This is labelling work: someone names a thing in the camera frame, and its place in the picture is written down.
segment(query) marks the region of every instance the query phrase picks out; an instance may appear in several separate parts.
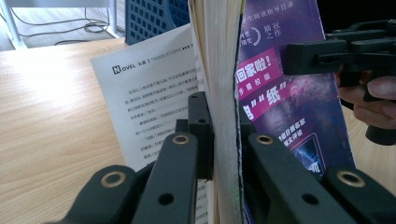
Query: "logo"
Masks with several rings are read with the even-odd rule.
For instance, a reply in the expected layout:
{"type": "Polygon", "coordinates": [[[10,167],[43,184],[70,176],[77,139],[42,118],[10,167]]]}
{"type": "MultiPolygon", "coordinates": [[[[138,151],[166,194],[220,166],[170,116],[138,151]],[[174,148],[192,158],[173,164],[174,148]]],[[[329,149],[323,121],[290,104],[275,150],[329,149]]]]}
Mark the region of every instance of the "logo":
{"type": "Polygon", "coordinates": [[[121,72],[121,67],[119,65],[113,67],[114,75],[121,72]]]}

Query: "screw hole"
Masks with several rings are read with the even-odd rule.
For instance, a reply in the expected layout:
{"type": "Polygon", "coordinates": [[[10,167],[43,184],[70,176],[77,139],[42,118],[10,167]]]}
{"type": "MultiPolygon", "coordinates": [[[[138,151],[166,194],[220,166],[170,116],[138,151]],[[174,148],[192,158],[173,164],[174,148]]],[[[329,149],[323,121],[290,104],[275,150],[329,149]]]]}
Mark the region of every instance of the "screw hole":
{"type": "Polygon", "coordinates": [[[179,145],[183,145],[190,142],[190,138],[186,135],[175,136],[172,140],[175,144],[179,144],[179,145]]]}
{"type": "Polygon", "coordinates": [[[337,173],[337,177],[344,184],[347,184],[351,187],[362,188],[366,185],[366,182],[359,175],[349,171],[339,171],[337,173]]]}
{"type": "Polygon", "coordinates": [[[312,195],[312,194],[303,194],[303,200],[304,200],[306,203],[309,203],[309,204],[312,204],[312,205],[319,204],[318,198],[315,197],[315,196],[312,195]]]}
{"type": "Polygon", "coordinates": [[[174,196],[170,193],[165,193],[158,198],[158,202],[162,205],[168,205],[172,203],[174,200],[174,196]]]}
{"type": "Polygon", "coordinates": [[[267,135],[259,135],[256,138],[258,143],[264,144],[264,145],[271,145],[274,143],[274,140],[267,135]]]}
{"type": "Polygon", "coordinates": [[[122,184],[125,178],[126,178],[125,173],[121,171],[113,171],[102,177],[101,184],[103,187],[111,189],[122,184]]]}

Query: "blue plastic crate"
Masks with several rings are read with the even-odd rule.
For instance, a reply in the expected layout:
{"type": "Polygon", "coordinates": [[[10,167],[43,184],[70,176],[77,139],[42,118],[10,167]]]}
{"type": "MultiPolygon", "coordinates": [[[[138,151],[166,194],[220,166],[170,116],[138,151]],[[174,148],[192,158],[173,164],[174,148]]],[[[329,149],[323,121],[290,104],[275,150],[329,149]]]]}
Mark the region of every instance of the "blue plastic crate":
{"type": "Polygon", "coordinates": [[[132,45],[190,22],[187,0],[125,0],[125,43],[132,45]]]}

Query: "wooden table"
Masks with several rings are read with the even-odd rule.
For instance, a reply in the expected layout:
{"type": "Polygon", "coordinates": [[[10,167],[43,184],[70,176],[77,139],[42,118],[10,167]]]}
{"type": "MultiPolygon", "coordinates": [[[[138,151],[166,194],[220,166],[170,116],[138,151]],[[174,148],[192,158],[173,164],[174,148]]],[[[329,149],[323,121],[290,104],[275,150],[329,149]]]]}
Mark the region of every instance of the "wooden table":
{"type": "MultiPolygon", "coordinates": [[[[90,63],[123,41],[0,52],[0,223],[59,220],[95,172],[123,164],[90,63]]],[[[358,167],[396,194],[396,148],[346,120],[358,167]]]]}

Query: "book page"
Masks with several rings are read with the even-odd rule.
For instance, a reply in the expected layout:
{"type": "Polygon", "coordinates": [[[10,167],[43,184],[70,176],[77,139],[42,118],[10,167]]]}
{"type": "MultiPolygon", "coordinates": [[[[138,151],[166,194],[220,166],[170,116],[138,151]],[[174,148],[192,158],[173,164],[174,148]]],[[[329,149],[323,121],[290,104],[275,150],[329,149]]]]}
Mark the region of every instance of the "book page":
{"type": "MultiPolygon", "coordinates": [[[[157,159],[198,91],[190,25],[93,58],[92,66],[125,164],[138,171],[157,159]]],[[[197,188],[196,223],[206,223],[205,181],[197,188]]]]}
{"type": "Polygon", "coordinates": [[[214,191],[213,198],[209,198],[209,206],[213,205],[214,209],[209,222],[213,223],[243,223],[234,82],[242,5],[242,1],[236,0],[189,1],[191,25],[200,47],[206,99],[216,137],[214,191]]]}

